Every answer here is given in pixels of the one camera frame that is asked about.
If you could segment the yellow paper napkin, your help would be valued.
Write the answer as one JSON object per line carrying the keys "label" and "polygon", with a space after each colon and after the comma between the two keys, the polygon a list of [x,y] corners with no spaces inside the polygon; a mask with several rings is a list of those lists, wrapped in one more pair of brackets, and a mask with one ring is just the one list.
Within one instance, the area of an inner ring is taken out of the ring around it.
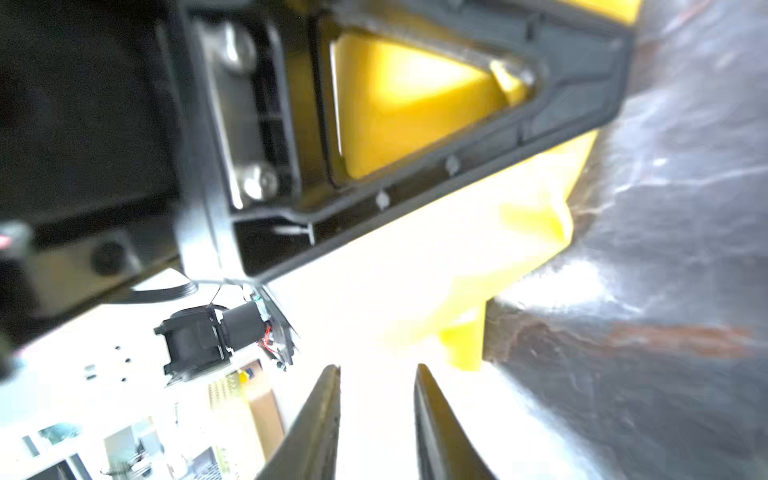
{"label": "yellow paper napkin", "polygon": [[[634,1],[561,3],[631,29],[638,10]],[[356,180],[532,96],[497,60],[480,69],[355,32],[330,53],[343,167]],[[337,358],[436,353],[477,368],[486,301],[570,244],[567,199],[600,127],[272,280],[303,348]]]}

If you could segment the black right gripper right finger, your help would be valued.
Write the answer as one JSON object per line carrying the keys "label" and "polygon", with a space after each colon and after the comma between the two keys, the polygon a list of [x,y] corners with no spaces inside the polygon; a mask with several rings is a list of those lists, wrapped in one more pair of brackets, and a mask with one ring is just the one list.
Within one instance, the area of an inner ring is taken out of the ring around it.
{"label": "black right gripper right finger", "polygon": [[425,364],[416,370],[414,409],[420,479],[495,479]]}

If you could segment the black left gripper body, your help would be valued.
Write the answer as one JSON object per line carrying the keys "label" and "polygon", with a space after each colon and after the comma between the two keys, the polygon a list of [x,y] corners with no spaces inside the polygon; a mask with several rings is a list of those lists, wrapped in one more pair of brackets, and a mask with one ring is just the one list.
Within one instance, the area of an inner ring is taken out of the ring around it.
{"label": "black left gripper body", "polygon": [[1,342],[22,347],[222,229],[207,115],[174,69],[177,19],[144,3],[1,5]]}

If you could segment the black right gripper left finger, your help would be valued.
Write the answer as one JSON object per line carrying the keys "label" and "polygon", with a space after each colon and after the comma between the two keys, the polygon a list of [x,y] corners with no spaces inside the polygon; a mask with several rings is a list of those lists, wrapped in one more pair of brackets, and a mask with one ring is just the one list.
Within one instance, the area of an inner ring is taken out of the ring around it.
{"label": "black right gripper left finger", "polygon": [[341,417],[341,370],[326,366],[289,433],[257,476],[334,479]]}

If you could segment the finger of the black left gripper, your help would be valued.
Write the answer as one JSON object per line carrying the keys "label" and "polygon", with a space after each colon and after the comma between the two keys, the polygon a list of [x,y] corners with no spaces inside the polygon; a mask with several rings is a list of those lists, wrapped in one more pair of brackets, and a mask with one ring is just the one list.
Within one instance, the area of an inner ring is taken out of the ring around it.
{"label": "finger of the black left gripper", "polygon": [[[233,215],[244,274],[271,281],[441,197],[614,119],[633,30],[558,1],[303,1],[266,9],[295,191]],[[331,42],[374,34],[532,88],[521,105],[353,179],[336,131]]]}

